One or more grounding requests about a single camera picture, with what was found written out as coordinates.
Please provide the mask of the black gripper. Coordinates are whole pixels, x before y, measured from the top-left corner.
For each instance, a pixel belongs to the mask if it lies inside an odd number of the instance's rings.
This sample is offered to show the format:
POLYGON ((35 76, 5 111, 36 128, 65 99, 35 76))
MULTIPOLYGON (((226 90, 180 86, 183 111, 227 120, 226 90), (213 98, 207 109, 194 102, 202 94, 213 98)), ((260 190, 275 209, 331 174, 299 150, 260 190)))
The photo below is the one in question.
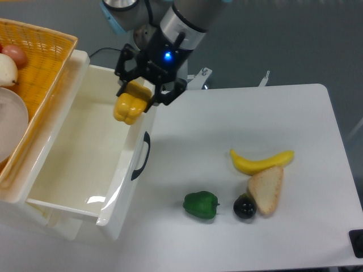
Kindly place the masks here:
POLYGON ((119 97, 125 93, 129 82, 136 79, 137 70, 155 85, 154 94, 147 102, 144 112, 159 104, 170 105, 186 89, 187 81, 177 78, 179 69, 184 65, 195 48, 188 29, 165 31, 158 28, 146 44, 145 49, 137 51, 132 45, 122 48, 114 74, 119 77, 119 97), (173 89, 162 92, 164 83, 173 82, 173 89))

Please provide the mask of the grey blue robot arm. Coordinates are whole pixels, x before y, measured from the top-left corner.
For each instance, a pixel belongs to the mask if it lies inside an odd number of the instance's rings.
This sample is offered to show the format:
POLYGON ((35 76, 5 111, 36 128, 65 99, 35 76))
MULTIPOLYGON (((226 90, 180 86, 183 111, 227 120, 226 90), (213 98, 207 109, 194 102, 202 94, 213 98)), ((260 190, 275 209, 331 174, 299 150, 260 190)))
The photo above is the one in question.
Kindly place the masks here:
POLYGON ((230 1, 101 1, 100 8, 117 33, 155 28, 146 45, 125 44, 115 68, 125 93, 139 77, 154 85, 147 108, 169 105, 187 88, 180 70, 230 1))

